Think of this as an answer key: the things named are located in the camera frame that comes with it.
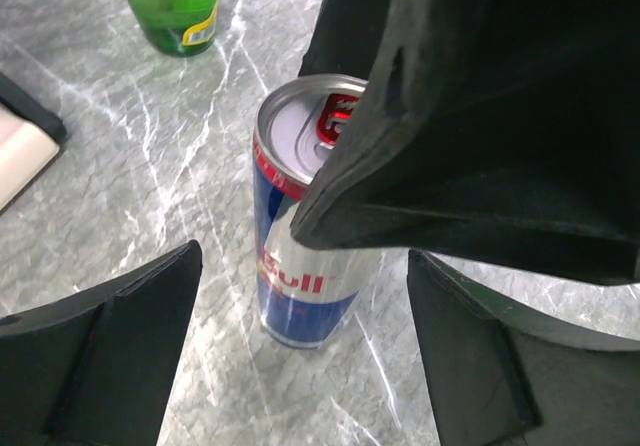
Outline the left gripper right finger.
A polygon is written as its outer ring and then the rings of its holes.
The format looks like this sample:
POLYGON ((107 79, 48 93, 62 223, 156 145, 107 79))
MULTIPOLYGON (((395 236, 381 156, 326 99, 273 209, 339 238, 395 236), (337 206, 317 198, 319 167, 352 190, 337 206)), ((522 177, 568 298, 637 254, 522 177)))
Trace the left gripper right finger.
POLYGON ((639 344, 490 289, 418 250, 407 286, 444 445, 635 445, 639 344))

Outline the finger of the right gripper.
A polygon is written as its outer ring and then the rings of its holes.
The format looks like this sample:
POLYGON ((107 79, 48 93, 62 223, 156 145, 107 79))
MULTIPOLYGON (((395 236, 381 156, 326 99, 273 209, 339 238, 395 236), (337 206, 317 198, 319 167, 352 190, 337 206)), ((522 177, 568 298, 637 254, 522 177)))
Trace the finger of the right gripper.
POLYGON ((390 0, 291 223, 597 285, 639 279, 639 0, 390 0))
POLYGON ((298 75, 342 74, 366 80, 389 4, 390 0, 322 0, 298 75))

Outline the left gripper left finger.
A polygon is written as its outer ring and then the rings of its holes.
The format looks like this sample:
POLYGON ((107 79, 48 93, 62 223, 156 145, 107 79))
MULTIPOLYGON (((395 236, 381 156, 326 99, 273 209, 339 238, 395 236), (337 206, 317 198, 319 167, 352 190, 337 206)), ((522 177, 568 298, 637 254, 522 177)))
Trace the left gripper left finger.
POLYGON ((4 445, 154 445, 202 274, 191 240, 1 319, 4 445))

